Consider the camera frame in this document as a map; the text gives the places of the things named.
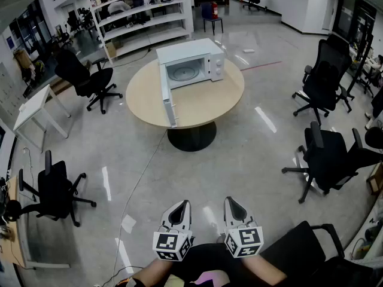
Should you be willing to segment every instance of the desk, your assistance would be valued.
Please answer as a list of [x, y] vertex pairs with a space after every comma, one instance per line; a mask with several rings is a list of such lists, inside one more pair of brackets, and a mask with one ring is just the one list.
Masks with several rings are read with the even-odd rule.
[[56, 130], [59, 131], [59, 133], [62, 136], [64, 136], [64, 138], [68, 138], [68, 134], [61, 128], [61, 126], [57, 122], [55, 122], [52, 116], [44, 108], [48, 94], [51, 95], [51, 97], [54, 101], [56, 101], [57, 105], [61, 108], [63, 113], [69, 118], [71, 115], [66, 111], [65, 107], [58, 100], [57, 96], [54, 94], [50, 86], [47, 85], [24, 104], [24, 109], [21, 112], [19, 112], [19, 116], [17, 117], [16, 123], [13, 127], [14, 132], [16, 132], [21, 138], [29, 142], [35, 148], [40, 150], [40, 152], [42, 152], [42, 147], [39, 147], [35, 142], [29, 139], [21, 131], [22, 126], [26, 124], [28, 120], [31, 119], [43, 132], [46, 132], [46, 129], [35, 118], [37, 113], [42, 112], [43, 116], [45, 116], [45, 118], [52, 124], [52, 126], [54, 126]]
[[[8, 195], [11, 200], [17, 200], [17, 177], [13, 177], [8, 181]], [[24, 268], [70, 268], [69, 264], [47, 264], [41, 262], [31, 261], [31, 254], [29, 253], [28, 241], [24, 235], [25, 229], [21, 229], [20, 219], [16, 222], [10, 222], [7, 226], [13, 232], [13, 241], [7, 239], [0, 239], [0, 260], [8, 261]]]
[[167, 128], [173, 146], [182, 151], [198, 151], [214, 140], [217, 131], [214, 120], [239, 102], [244, 88], [241, 71], [226, 59], [223, 80], [206, 80], [173, 89], [177, 127], [172, 129], [162, 102], [158, 60], [154, 60], [131, 79], [126, 102], [142, 121]]

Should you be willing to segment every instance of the white desk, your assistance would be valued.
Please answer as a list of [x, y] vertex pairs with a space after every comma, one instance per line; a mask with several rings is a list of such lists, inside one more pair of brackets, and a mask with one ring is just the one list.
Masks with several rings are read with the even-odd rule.
[[45, 118], [52, 124], [52, 126], [54, 126], [56, 130], [59, 131], [59, 133], [62, 136], [64, 136], [64, 138], [68, 138], [68, 134], [61, 128], [61, 126], [57, 122], [55, 122], [52, 116], [44, 108], [48, 94], [51, 95], [53, 100], [56, 101], [57, 105], [61, 108], [64, 114], [69, 118], [71, 115], [66, 111], [65, 107], [58, 100], [58, 98], [56, 97], [56, 95], [54, 94], [50, 86], [47, 85], [24, 104], [24, 108], [21, 112], [19, 112], [19, 116], [17, 117], [16, 123], [13, 127], [14, 132], [16, 132], [21, 138], [23, 138], [25, 141], [29, 142], [31, 145], [33, 145], [38, 150], [40, 150], [40, 152], [42, 152], [42, 147], [38, 146], [35, 142], [29, 139], [21, 131], [22, 126], [26, 124], [28, 120], [32, 119], [32, 121], [43, 132], [46, 132], [46, 129], [35, 118], [37, 113], [42, 112], [43, 116], [45, 116]]

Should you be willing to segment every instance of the white microwave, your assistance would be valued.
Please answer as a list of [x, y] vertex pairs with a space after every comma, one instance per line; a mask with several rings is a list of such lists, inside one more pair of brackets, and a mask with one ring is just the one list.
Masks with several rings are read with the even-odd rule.
[[201, 81], [218, 81], [224, 75], [224, 52], [209, 38], [157, 49], [163, 103], [176, 127], [171, 90]]

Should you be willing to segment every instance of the gray floor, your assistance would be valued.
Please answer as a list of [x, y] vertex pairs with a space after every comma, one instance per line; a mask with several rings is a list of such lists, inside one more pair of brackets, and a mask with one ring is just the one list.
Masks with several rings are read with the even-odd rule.
[[[304, 144], [304, 129], [315, 120], [313, 111], [293, 117], [293, 111], [304, 102], [292, 99], [291, 95], [302, 89], [304, 67], [314, 65], [320, 37], [303, 36], [277, 23], [247, 22], [245, 16], [242, 25], [224, 20], [224, 34], [217, 29], [215, 38], [211, 30], [204, 33], [198, 29], [193, 35], [216, 41], [227, 58], [243, 70], [245, 78], [241, 101], [216, 121], [217, 136], [202, 151], [186, 153], [174, 148], [164, 129], [143, 123], [129, 111], [125, 97], [108, 100], [107, 114], [102, 115], [97, 106], [88, 112], [87, 99], [76, 96], [70, 88], [59, 95], [72, 114], [69, 119], [58, 112], [54, 103], [48, 103], [49, 110], [69, 131], [69, 138], [64, 139], [49, 127], [44, 150], [52, 151], [53, 162], [66, 161], [69, 179], [74, 181], [86, 172], [88, 177], [80, 183], [79, 197], [92, 199], [98, 206], [94, 209], [77, 204], [80, 228], [74, 227], [70, 218], [54, 222], [29, 215], [33, 256], [38, 261], [69, 262], [71, 268], [21, 270], [25, 286], [93, 286], [108, 280], [113, 273], [121, 214], [138, 180], [124, 213], [136, 224], [131, 233], [121, 231], [121, 243], [132, 265], [145, 266], [155, 258], [151, 243], [160, 216], [182, 199], [190, 200], [192, 206], [192, 230], [197, 245], [214, 242], [222, 231], [222, 205], [229, 195], [254, 212], [263, 227], [265, 247], [303, 220], [310, 224], [334, 224], [342, 244], [347, 245], [373, 203], [366, 186], [372, 168], [360, 169], [359, 175], [340, 191], [332, 190], [325, 197], [310, 192], [304, 204], [297, 201], [303, 191], [302, 177], [281, 173], [282, 167], [294, 166], [294, 151]], [[244, 48], [256, 52], [246, 54]], [[146, 50], [137, 51], [115, 65], [145, 54]], [[152, 50], [136, 62], [115, 68], [112, 83], [117, 84], [117, 91], [125, 94], [132, 76], [155, 58], [156, 51]], [[350, 81], [346, 74], [342, 84], [346, 87]], [[364, 135], [367, 120], [363, 114], [370, 110], [371, 101], [358, 86], [353, 94], [350, 114], [339, 102], [328, 118], [322, 118], [323, 129], [342, 133], [348, 148], [353, 143], [353, 127], [361, 137]], [[261, 108], [268, 117], [267, 123], [256, 108]], [[23, 147], [22, 142], [16, 146], [12, 175], [24, 165], [25, 179], [32, 183], [28, 152], [24, 154]], [[44, 154], [32, 148], [31, 151], [36, 186], [37, 174], [44, 168]], [[103, 168], [108, 174], [109, 197]], [[31, 203], [23, 199], [24, 205]], [[335, 248], [330, 237], [320, 232], [317, 236], [327, 256], [333, 255]], [[122, 267], [119, 254], [116, 272]], [[115, 281], [128, 275], [123, 270]]]

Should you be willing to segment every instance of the person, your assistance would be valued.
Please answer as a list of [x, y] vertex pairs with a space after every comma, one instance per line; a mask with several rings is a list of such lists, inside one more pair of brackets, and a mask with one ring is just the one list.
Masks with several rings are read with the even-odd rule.
[[[383, 71], [383, 56], [378, 55], [377, 58], [373, 60], [368, 60], [367, 64], [371, 66], [371, 80], [375, 81], [377, 87], [382, 86], [382, 71]], [[364, 115], [369, 119], [367, 124], [365, 125], [365, 129], [368, 130], [374, 120], [378, 117], [378, 115], [383, 111], [383, 91], [380, 89], [378, 94], [372, 99], [372, 114], [365, 112]]]
[[163, 286], [292, 286], [285, 273], [260, 255], [234, 258], [224, 243], [190, 248], [181, 262], [155, 259], [116, 287]]
[[115, 1], [110, 3], [108, 7], [109, 14], [113, 15], [114, 13], [120, 13], [123, 11], [127, 11], [130, 9], [130, 6], [128, 6], [124, 1]]

